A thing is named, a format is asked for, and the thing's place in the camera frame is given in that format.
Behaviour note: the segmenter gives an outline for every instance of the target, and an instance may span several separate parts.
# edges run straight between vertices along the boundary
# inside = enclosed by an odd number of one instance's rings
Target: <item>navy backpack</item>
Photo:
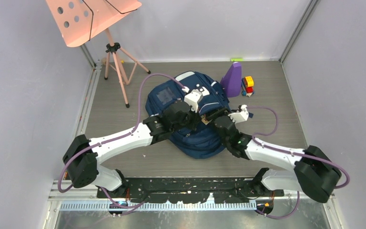
[[[229,100],[219,82],[208,75],[199,72],[185,72],[175,77],[184,86],[191,89],[205,87],[210,94],[204,96],[199,103],[198,113],[205,113],[226,107],[229,111]],[[149,94],[145,109],[149,115],[161,114],[168,106],[178,100],[183,100],[185,93],[179,85],[169,80],[156,86]],[[225,149],[221,138],[210,125],[200,122],[195,130],[182,128],[174,132],[169,140],[185,154],[196,159],[214,156]]]

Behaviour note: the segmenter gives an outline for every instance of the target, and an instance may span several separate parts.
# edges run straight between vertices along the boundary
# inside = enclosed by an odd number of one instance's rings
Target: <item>orange music stand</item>
[[[114,43],[109,27],[137,10],[142,4],[137,0],[46,0],[46,2],[68,47],[83,45],[85,42],[90,41],[92,37],[105,31],[109,44],[106,46],[107,59],[104,78],[106,80],[108,78],[109,66],[116,70],[125,106],[127,108],[130,107],[123,79],[125,84],[130,84],[137,65],[141,66],[148,74],[151,71],[123,49],[119,43]],[[135,62],[129,78],[127,78],[117,54],[118,50],[125,53]],[[110,65],[110,53],[113,55],[115,67]]]

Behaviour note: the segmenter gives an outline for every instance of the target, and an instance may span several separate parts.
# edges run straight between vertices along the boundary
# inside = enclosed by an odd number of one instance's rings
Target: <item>robotic arm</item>
[[[174,131],[181,128],[194,129],[202,119],[196,113],[197,109],[193,107],[201,100],[204,93],[207,92],[192,90],[186,95],[184,102],[178,101],[170,105],[161,115],[148,117],[138,124],[134,132],[131,128],[89,140],[85,135],[76,137],[63,157],[64,163],[83,149],[93,145],[98,147],[87,150],[70,163],[67,171],[73,186],[80,188],[93,184],[113,193],[117,193],[118,190],[122,193],[125,190],[123,187],[125,179],[122,173],[119,170],[107,169],[101,163],[128,150],[166,140]],[[285,169],[284,171],[260,170],[254,180],[262,184],[262,189],[303,191],[315,201],[327,202],[341,177],[337,168],[302,156],[286,155],[271,148],[329,160],[325,154],[315,146],[309,146],[308,149],[291,149],[266,143],[239,132],[235,124],[246,121],[248,116],[246,105],[241,105],[235,112],[222,109],[210,112],[205,117],[208,124],[213,125],[221,137],[222,144],[234,156],[247,160],[265,161]],[[115,140],[126,134],[129,135],[122,140]]]

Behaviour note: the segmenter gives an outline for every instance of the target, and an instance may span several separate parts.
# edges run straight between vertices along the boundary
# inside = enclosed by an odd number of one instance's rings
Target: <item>worn black surface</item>
[[[244,177],[126,177],[126,180],[132,202],[165,203],[169,200],[171,203],[204,203],[213,193],[215,203],[246,203],[248,198],[259,196],[252,193],[252,181]],[[121,196],[109,194],[112,198],[125,198],[127,192]],[[284,192],[276,190],[274,195],[282,197]],[[271,192],[262,196],[269,197]],[[97,197],[106,198],[101,190],[98,190]]]

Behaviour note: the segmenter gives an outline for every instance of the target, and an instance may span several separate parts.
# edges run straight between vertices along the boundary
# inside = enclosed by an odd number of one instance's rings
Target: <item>yellow toy block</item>
[[[245,83],[245,87],[253,87],[254,86],[253,78],[251,76],[246,76],[244,83]]]

